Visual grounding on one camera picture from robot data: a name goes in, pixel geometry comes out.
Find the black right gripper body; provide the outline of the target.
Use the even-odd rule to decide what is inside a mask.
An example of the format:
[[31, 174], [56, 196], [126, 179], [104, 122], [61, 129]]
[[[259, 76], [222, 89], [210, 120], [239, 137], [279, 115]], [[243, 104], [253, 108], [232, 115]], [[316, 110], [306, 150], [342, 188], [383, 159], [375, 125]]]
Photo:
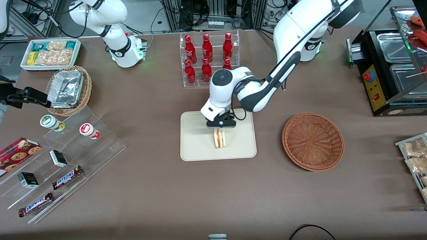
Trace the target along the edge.
[[3, 105], [9, 105], [15, 108], [22, 108], [23, 103], [15, 99], [15, 94], [19, 89], [15, 88], [15, 80], [10, 80], [4, 76], [0, 76], [0, 102]]

